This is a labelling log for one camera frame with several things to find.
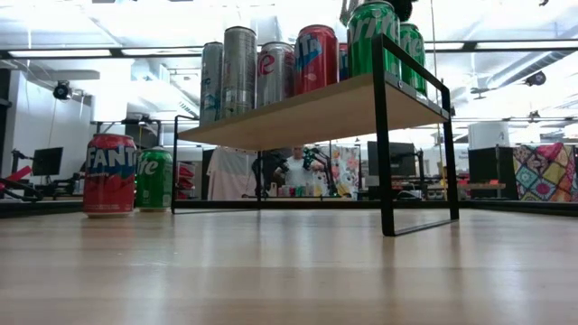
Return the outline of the green Sprite can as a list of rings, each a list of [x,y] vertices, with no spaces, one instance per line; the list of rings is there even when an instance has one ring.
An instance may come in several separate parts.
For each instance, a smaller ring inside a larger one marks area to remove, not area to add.
[[[400,20],[395,7],[387,0],[370,0],[358,5],[348,21],[349,75],[370,73],[372,69],[371,43],[377,34],[385,34],[400,44]]]
[[[400,47],[422,67],[425,65],[424,38],[415,24],[400,24]],[[407,85],[427,96],[426,80],[404,63],[401,64],[401,76]]]
[[[141,211],[165,211],[171,202],[172,155],[161,147],[143,150],[136,166],[136,207]]]

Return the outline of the silver Diet Coke can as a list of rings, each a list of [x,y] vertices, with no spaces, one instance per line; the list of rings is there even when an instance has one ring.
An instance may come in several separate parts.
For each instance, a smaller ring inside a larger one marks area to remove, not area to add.
[[[346,26],[360,0],[341,0],[340,22]]]
[[[268,42],[257,56],[256,107],[294,95],[294,48],[285,42]]]

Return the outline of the floral printed banner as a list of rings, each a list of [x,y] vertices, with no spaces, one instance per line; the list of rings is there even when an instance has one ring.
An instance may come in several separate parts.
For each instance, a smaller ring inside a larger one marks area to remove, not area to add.
[[[342,197],[355,200],[359,192],[360,148],[357,146],[331,147],[331,172]]]

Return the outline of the white curtain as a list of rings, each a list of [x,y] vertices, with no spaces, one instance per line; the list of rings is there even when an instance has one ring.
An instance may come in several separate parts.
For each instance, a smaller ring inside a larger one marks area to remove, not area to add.
[[[208,200],[241,200],[254,196],[256,176],[252,164],[255,151],[217,146],[210,158]]]

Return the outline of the colourful patchwork quilt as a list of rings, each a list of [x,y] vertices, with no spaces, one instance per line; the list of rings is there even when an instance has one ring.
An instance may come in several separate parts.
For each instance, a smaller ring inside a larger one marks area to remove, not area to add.
[[[573,145],[521,145],[513,149],[518,199],[578,202],[578,168]]]

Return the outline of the red machine part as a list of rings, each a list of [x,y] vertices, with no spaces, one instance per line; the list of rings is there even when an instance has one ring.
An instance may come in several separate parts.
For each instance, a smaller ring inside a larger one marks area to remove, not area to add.
[[[0,187],[4,187],[8,184],[16,183],[23,179],[25,176],[28,176],[33,171],[31,166],[24,166],[22,169],[13,172],[12,174],[8,175],[6,178],[0,178]]]

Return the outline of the red Fanta can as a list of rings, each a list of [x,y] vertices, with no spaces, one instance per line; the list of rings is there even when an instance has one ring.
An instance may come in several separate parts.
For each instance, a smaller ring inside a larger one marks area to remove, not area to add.
[[[339,80],[343,81],[349,77],[349,54],[348,44],[343,42],[339,44]]]
[[[338,82],[338,51],[338,39],[330,26],[312,24],[302,28],[294,47],[296,95]]]
[[[89,218],[124,218],[133,212],[136,148],[128,135],[94,134],[85,161],[83,212]]]

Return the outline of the person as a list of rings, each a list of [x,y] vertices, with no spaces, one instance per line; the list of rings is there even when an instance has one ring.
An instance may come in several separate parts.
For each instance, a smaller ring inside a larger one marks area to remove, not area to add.
[[[293,153],[287,158],[285,166],[287,171],[283,172],[284,183],[295,188],[313,186],[314,174],[323,170],[323,165],[316,161],[305,166],[305,154],[302,145],[293,148]]]

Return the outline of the white round container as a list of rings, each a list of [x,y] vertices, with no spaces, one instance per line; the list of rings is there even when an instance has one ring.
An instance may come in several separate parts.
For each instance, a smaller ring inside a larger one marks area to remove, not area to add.
[[[508,123],[479,122],[468,126],[470,150],[510,147]]]

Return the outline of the grey ceiling duct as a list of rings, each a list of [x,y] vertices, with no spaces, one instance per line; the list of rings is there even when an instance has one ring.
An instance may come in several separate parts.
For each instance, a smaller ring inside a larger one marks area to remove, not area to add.
[[[530,52],[487,79],[487,88],[502,88],[529,77],[541,69],[575,53],[575,50]]]

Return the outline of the black computer monitor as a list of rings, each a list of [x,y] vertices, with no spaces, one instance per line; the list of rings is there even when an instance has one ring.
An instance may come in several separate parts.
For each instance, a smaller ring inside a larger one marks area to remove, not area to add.
[[[416,176],[415,146],[411,143],[390,143],[390,166],[393,176]],[[372,176],[379,174],[378,144],[368,142],[368,172]]]

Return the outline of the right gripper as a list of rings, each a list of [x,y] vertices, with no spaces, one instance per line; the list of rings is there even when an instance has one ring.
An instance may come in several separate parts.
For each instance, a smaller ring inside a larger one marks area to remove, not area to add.
[[[410,16],[413,12],[414,0],[387,0],[393,5],[397,16]]]

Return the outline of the long ceiling light rail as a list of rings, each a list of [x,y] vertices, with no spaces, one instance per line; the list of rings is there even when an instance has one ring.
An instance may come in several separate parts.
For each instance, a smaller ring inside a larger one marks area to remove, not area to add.
[[[0,60],[84,60],[200,57],[203,46],[1,50]],[[578,51],[578,39],[426,42],[427,53]]]

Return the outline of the slim can black lid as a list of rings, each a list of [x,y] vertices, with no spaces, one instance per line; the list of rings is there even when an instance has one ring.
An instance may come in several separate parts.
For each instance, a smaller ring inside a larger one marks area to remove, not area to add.
[[[219,119],[222,90],[223,44],[205,43],[201,54],[200,125]]]
[[[221,118],[256,108],[256,33],[244,26],[224,33]]]

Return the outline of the red stacked bins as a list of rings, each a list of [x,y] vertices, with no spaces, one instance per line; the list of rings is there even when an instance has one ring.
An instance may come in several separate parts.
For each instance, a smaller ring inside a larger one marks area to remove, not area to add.
[[[193,190],[196,164],[193,162],[178,162],[177,185],[180,190]]]

